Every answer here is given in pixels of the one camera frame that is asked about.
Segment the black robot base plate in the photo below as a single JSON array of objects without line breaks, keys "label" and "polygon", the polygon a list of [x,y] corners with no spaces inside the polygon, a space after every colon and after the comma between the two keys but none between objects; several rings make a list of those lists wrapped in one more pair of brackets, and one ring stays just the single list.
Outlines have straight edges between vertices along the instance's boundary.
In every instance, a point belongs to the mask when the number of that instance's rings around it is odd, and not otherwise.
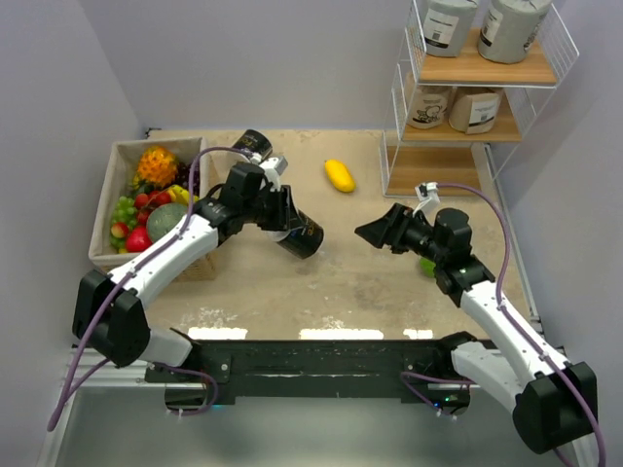
[{"label": "black robot base plate", "polygon": [[473,341],[467,332],[439,340],[196,341],[181,373],[152,365],[149,383],[164,383],[171,409],[197,407],[202,374],[214,378],[210,394],[219,405],[242,397],[419,399],[403,383],[404,372],[420,374],[411,383],[441,407],[469,402],[450,352]]}]

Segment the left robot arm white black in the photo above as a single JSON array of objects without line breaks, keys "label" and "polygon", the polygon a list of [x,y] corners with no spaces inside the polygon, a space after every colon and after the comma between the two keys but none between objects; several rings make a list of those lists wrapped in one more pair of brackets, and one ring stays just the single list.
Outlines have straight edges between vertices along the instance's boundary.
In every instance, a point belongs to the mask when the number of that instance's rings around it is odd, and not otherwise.
[{"label": "left robot arm white black", "polygon": [[303,222],[291,189],[280,181],[287,162],[238,162],[216,198],[204,197],[146,251],[108,273],[92,270],[79,285],[72,332],[78,349],[90,347],[118,367],[140,360],[165,364],[180,381],[201,372],[189,338],[151,328],[145,311],[186,267],[247,224],[289,235]]}]

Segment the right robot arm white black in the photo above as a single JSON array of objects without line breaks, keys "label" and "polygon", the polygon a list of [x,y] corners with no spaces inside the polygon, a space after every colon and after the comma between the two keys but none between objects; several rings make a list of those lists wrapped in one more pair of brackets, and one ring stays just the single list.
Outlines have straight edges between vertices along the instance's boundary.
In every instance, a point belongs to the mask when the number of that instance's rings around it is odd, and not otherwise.
[{"label": "right robot arm white black", "polygon": [[468,314],[496,347],[467,341],[438,353],[435,374],[465,377],[505,407],[525,445],[537,454],[598,434],[597,378],[551,346],[502,293],[498,278],[473,254],[469,217],[444,208],[433,222],[421,211],[394,204],[356,234],[394,254],[414,252],[431,261],[437,287]]}]

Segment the clear white tissue roll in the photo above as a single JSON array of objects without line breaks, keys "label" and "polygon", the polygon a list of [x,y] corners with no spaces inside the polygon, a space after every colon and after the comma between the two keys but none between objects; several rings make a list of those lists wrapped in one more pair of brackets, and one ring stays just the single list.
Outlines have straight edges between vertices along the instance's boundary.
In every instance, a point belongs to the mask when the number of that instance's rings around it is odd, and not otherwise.
[{"label": "clear white tissue roll", "polygon": [[301,225],[288,232],[267,232],[268,238],[298,259],[311,257],[321,246],[324,229],[303,210],[297,211]]}]

